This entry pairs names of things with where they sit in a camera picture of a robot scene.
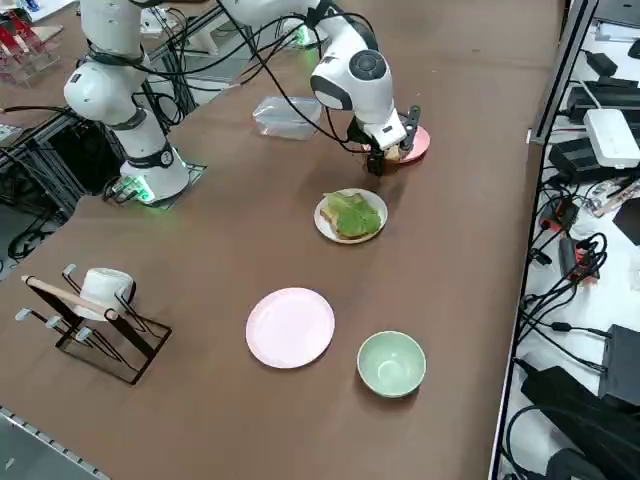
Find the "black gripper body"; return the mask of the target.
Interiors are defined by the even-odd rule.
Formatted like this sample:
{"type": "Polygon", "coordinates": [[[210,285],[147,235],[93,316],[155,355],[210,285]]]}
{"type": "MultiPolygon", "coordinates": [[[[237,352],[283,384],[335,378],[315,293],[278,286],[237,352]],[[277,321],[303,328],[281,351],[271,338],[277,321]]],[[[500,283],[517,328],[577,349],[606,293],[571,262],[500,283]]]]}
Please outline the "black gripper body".
{"type": "Polygon", "coordinates": [[[347,128],[347,141],[358,143],[363,151],[369,152],[372,148],[372,139],[362,129],[359,120],[356,117],[351,119],[347,128]]]}

